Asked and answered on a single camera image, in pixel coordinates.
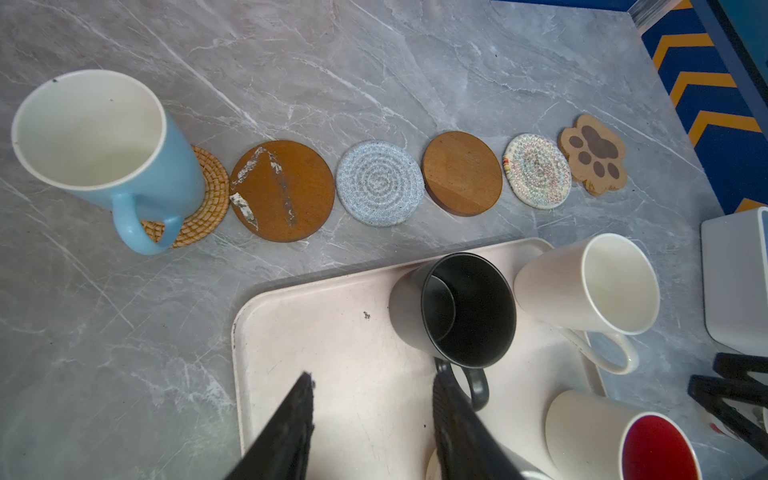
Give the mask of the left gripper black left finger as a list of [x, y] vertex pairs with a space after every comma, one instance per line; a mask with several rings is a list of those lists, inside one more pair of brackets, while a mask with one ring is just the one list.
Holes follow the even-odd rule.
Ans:
[[226, 479], [305, 479], [314, 431], [314, 382], [303, 372]]

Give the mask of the white multicolour woven coaster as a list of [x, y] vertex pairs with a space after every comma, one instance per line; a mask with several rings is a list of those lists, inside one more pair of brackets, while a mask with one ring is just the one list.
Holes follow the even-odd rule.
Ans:
[[542, 210], [565, 202], [572, 183], [568, 161], [551, 140], [536, 134], [515, 136], [502, 159], [513, 193], [524, 204]]

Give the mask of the rattan woven coaster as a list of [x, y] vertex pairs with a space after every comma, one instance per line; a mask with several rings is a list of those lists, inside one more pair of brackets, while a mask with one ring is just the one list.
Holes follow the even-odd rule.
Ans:
[[224, 219], [230, 203], [230, 179], [223, 164], [208, 151], [198, 146], [192, 148], [203, 173], [205, 195], [200, 208], [184, 220], [173, 248], [189, 246], [212, 233]]

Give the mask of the glossy dark brown coaster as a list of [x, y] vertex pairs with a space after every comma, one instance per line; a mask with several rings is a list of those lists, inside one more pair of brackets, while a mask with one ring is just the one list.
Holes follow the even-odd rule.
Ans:
[[268, 241], [311, 236], [330, 216], [334, 201], [328, 164], [299, 142], [262, 143], [248, 150], [230, 175], [230, 202], [237, 218]]

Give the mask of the blue grey woven coaster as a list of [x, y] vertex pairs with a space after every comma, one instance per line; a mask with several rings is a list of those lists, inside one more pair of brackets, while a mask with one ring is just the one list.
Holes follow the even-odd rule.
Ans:
[[350, 147], [339, 161], [335, 180], [346, 211], [372, 227], [407, 221], [425, 194], [417, 162], [403, 148], [382, 140]]

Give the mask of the black mug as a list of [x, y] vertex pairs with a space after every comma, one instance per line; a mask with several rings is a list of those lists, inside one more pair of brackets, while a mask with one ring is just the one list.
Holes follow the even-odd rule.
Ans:
[[401, 340], [430, 354], [451, 380], [460, 367], [473, 410], [487, 406], [485, 369], [508, 352], [517, 326], [510, 286], [492, 262], [469, 252], [428, 262], [396, 282], [388, 309]]

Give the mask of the red inside white mug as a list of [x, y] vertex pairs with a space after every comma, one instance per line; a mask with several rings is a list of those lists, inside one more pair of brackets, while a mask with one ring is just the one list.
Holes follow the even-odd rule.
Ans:
[[566, 479], [700, 479], [693, 447], [667, 416], [577, 390], [545, 420], [551, 459]]

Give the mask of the light blue mug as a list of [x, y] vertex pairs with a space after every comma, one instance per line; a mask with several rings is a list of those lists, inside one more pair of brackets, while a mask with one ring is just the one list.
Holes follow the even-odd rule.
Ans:
[[15, 113], [11, 143], [33, 176], [111, 211], [139, 254], [168, 250], [204, 201], [190, 142], [158, 97], [123, 73], [81, 70], [45, 82]]

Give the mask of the cork paw print coaster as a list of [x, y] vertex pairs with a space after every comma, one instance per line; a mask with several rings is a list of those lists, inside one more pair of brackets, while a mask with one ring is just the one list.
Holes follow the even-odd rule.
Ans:
[[558, 146], [569, 163], [572, 178], [592, 196], [618, 191], [626, 185], [626, 147], [594, 116], [582, 114], [572, 127], [563, 129]]

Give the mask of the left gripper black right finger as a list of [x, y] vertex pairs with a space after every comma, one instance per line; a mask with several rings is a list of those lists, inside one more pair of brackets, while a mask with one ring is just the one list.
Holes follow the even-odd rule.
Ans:
[[454, 377], [438, 372], [432, 387], [436, 450], [443, 479], [522, 479], [485, 428]]

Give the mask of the round wooden coaster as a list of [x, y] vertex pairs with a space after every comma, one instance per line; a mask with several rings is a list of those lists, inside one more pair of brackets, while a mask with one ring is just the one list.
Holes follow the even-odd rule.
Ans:
[[482, 140], [466, 132], [436, 136], [422, 157], [422, 173], [432, 200], [453, 215], [480, 215], [502, 193], [499, 160]]

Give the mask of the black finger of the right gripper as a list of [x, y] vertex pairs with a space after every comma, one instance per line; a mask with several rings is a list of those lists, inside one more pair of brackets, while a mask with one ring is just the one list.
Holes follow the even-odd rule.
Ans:
[[752, 374], [767, 374], [767, 358], [721, 352], [714, 358], [713, 370], [729, 380], [757, 381]]
[[694, 375], [688, 394], [736, 438], [767, 458], [767, 386]]

